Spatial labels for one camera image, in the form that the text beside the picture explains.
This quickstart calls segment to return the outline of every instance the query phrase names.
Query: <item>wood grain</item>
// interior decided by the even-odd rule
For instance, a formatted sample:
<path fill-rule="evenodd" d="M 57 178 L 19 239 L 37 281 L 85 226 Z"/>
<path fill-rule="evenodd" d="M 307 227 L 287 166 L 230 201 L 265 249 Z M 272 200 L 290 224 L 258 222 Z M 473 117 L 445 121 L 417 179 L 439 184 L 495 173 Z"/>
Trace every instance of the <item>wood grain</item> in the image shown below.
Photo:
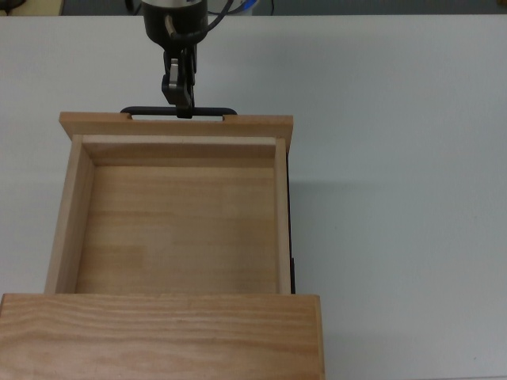
<path fill-rule="evenodd" d="M 1 379 L 320 380 L 318 298 L 8 294 Z"/>
<path fill-rule="evenodd" d="M 291 145 L 292 116 L 224 116 L 223 121 L 133 120 L 127 113 L 62 112 L 65 132 L 73 135 L 172 135 L 280 137 Z"/>
<path fill-rule="evenodd" d="M 273 167 L 273 137 L 85 135 L 95 165 Z"/>
<path fill-rule="evenodd" d="M 82 147 L 82 136 L 72 139 L 63 185 L 55 240 L 46 278 L 46 294 L 74 293 L 93 185 L 94 166 Z"/>
<path fill-rule="evenodd" d="M 273 168 L 98 166 L 75 291 L 276 293 Z"/>
<path fill-rule="evenodd" d="M 291 252 L 288 230 L 287 151 L 283 139 L 276 139 L 274 168 L 277 290 L 280 294 L 289 295 L 291 294 Z"/>

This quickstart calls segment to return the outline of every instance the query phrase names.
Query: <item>white tabletop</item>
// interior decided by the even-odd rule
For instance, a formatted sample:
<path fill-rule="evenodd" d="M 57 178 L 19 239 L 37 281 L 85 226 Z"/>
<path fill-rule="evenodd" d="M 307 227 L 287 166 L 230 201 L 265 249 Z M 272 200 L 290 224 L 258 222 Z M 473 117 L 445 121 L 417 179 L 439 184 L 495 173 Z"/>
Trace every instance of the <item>white tabletop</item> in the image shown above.
<path fill-rule="evenodd" d="M 196 101 L 292 114 L 293 254 L 328 379 L 507 376 L 507 19 L 229 17 Z M 141 17 L 0 22 L 0 294 L 44 287 L 60 111 L 164 105 Z"/>

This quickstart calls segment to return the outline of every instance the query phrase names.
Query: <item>wooden drawer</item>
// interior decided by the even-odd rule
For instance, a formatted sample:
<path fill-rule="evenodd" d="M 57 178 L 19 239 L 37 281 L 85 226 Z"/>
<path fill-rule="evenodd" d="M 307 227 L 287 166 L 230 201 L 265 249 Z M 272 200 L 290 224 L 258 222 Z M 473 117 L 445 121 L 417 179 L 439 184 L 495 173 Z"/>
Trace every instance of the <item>wooden drawer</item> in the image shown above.
<path fill-rule="evenodd" d="M 0 378 L 323 380 L 319 300 L 6 294 Z"/>
<path fill-rule="evenodd" d="M 291 292 L 291 117 L 60 123 L 72 147 L 46 294 Z"/>

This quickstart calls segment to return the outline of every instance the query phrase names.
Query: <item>wooden box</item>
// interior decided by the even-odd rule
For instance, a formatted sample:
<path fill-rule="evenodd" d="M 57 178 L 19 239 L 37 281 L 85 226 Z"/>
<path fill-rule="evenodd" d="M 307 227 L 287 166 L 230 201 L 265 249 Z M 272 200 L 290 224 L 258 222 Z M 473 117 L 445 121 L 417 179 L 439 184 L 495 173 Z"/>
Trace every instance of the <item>wooden box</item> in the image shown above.
<path fill-rule="evenodd" d="M 290 116 L 67 113 L 45 293 L 290 294 Z"/>
<path fill-rule="evenodd" d="M 46 294 L 3 296 L 0 379 L 324 380 L 320 301 L 289 294 L 291 117 L 60 121 Z"/>

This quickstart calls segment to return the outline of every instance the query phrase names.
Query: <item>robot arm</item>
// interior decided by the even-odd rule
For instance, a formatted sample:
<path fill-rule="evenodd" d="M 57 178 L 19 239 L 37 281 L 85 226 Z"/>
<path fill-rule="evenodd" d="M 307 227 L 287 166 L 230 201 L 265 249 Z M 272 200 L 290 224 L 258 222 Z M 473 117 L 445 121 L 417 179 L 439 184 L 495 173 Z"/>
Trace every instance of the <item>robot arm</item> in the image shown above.
<path fill-rule="evenodd" d="M 207 0 L 142 0 L 147 35 L 164 49 L 162 92 L 176 106 L 177 117 L 190 119 L 194 114 L 197 44 L 221 22 L 233 2 L 227 0 L 208 24 Z"/>

